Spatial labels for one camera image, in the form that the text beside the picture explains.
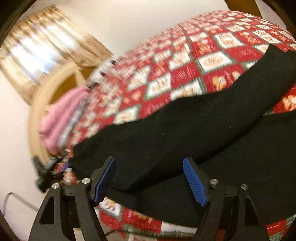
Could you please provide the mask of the beige patterned curtain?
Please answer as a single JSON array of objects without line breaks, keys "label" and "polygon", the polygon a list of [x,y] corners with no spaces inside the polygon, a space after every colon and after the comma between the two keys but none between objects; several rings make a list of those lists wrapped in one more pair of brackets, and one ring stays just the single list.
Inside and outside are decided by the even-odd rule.
[{"label": "beige patterned curtain", "polygon": [[95,67],[112,53],[93,35],[49,6],[18,20],[1,46],[1,71],[30,104],[42,78],[67,60]]}]

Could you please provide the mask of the brown wooden door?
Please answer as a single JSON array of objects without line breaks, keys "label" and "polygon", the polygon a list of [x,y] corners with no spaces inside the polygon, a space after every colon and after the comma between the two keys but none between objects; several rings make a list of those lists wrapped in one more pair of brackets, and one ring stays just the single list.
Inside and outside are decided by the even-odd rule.
[{"label": "brown wooden door", "polygon": [[232,11],[240,11],[262,17],[255,0],[225,0],[227,7]]}]

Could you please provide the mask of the red patchwork bed quilt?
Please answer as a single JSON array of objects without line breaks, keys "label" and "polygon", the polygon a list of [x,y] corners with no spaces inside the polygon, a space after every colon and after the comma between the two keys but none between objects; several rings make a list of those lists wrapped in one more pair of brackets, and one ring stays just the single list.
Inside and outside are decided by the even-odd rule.
[{"label": "red patchwork bed quilt", "polygon": [[[106,126],[142,120],[179,98],[229,88],[269,46],[295,52],[295,39],[278,25],[239,11],[195,16],[138,44],[91,90],[70,135],[69,164],[74,147]],[[295,84],[267,114],[290,111],[295,111]],[[79,179],[74,171],[72,176]],[[110,240],[180,240],[200,225],[161,221],[107,195],[96,211]],[[270,224],[259,219],[269,240],[286,240],[295,224],[295,214]]]}]

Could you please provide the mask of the black pants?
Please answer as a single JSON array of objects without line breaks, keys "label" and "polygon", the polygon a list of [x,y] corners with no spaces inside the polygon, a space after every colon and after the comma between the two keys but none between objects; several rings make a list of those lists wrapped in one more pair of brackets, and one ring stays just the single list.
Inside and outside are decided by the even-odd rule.
[{"label": "black pants", "polygon": [[294,84],[295,52],[269,46],[229,88],[106,126],[74,147],[70,164],[82,179],[113,156],[117,169],[107,197],[155,219],[196,227],[203,208],[182,167],[191,157],[222,184],[246,184],[265,224],[288,218],[295,214],[295,111],[267,112]]}]

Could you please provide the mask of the pink folded blanket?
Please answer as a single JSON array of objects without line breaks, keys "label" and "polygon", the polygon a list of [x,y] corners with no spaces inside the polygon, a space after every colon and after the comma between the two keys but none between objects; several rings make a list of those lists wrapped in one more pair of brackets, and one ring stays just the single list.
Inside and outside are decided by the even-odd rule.
[{"label": "pink folded blanket", "polygon": [[75,87],[60,97],[43,115],[39,137],[50,153],[58,153],[58,139],[81,101],[89,96],[89,92],[90,88],[87,86]]}]

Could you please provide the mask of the white patterned pillow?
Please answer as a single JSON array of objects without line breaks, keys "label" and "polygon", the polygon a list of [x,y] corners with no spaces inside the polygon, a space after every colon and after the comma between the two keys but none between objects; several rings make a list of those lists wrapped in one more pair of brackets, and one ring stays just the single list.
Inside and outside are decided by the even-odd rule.
[{"label": "white patterned pillow", "polygon": [[104,62],[99,64],[92,73],[87,78],[87,86],[89,88],[94,88],[98,84],[102,84],[104,79],[107,76],[107,73],[110,72],[112,67],[118,63],[118,59],[114,57],[110,57],[106,59]]}]

